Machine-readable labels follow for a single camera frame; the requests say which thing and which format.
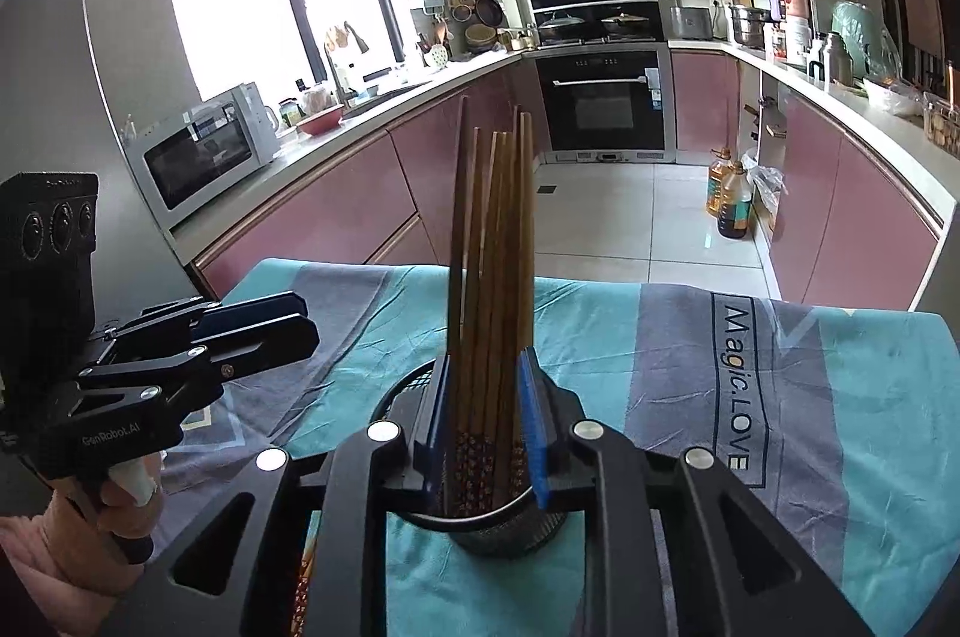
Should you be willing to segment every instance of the pot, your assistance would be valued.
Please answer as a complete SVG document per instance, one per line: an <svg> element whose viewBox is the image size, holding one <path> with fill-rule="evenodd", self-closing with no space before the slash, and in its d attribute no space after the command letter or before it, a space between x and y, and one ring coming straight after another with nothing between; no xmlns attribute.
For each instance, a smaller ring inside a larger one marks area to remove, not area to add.
<svg viewBox="0 0 960 637"><path fill-rule="evenodd" d="M554 12L544 24L538 26L541 40L544 41L573 41L578 40L584 30L587 20L579 16L557 16Z"/></svg>
<svg viewBox="0 0 960 637"><path fill-rule="evenodd" d="M621 13L602 20L608 35L647 36L650 34L650 19L645 16Z"/></svg>

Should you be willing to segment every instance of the bottle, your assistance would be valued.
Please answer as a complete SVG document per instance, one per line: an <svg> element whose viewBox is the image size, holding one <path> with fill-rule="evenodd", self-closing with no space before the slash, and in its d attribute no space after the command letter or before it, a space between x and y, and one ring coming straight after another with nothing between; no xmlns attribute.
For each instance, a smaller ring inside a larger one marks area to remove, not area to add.
<svg viewBox="0 0 960 637"><path fill-rule="evenodd" d="M707 170L707 214L716 217L720 207L720 186L733 170L733 164L730 162L730 149L726 146L720 151L714 149L713 153L717 159Z"/></svg>
<svg viewBox="0 0 960 637"><path fill-rule="evenodd" d="M728 239L742 239L750 223L750 204L754 200L754 186L747 180L747 172L739 160L720 186L720 210L717 212L717 231Z"/></svg>

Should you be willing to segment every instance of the white microwave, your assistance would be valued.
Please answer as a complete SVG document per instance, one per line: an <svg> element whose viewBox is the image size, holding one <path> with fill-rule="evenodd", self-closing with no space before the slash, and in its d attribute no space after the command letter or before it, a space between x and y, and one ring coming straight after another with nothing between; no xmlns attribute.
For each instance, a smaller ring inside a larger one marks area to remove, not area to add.
<svg viewBox="0 0 960 637"><path fill-rule="evenodd" d="M127 157L157 221L170 229L279 149L256 84L240 84L151 125L127 146Z"/></svg>

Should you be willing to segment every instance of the kitchen counter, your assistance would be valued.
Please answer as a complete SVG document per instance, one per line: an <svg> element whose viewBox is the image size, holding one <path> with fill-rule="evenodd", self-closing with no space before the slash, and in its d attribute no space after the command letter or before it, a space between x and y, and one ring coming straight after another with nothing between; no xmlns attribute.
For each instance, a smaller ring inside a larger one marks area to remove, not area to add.
<svg viewBox="0 0 960 637"><path fill-rule="evenodd" d="M404 114L474 79L520 61L520 58L520 52L488 52L467 62L449 63L435 74L427 74L424 70L425 81L420 87L381 103L358 117L347 116L336 130L318 136L304 135L296 143L282 146L272 162L172 229L176 256L186 265L248 213L325 160L376 130L382 130Z"/></svg>
<svg viewBox="0 0 960 637"><path fill-rule="evenodd" d="M944 224L960 201L960 159L935 146L923 129L887 111L873 108L867 98L845 87L811 79L797 68L771 60L762 52L727 41L669 41L671 50L723 52L783 82L829 113L896 171Z"/></svg>

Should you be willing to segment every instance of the floor tile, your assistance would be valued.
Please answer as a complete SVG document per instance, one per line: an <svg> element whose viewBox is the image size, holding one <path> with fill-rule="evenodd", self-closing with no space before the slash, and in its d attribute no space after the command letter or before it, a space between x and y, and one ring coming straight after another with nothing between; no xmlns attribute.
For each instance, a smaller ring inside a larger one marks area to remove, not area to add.
<svg viewBox="0 0 960 637"><path fill-rule="evenodd" d="M726 239L704 210L704 181L656 180L651 260L760 268L750 234Z"/></svg>
<svg viewBox="0 0 960 637"><path fill-rule="evenodd" d="M654 180L673 180L673 181L701 181L704 188L707 186L707 166L706 165L674 165L672 163L659 163L653 166Z"/></svg>
<svg viewBox="0 0 960 637"><path fill-rule="evenodd" d="M587 279L592 282L646 282L648 260L627 258L585 258L584 255L536 255L538 277Z"/></svg>
<svg viewBox="0 0 960 637"><path fill-rule="evenodd" d="M535 196L538 253L596 258L650 258L654 183L648 166L546 166Z"/></svg>
<svg viewBox="0 0 960 637"><path fill-rule="evenodd" d="M762 269L742 266L712 266L704 263L650 262L650 282L686 284L714 293L767 298L767 282Z"/></svg>

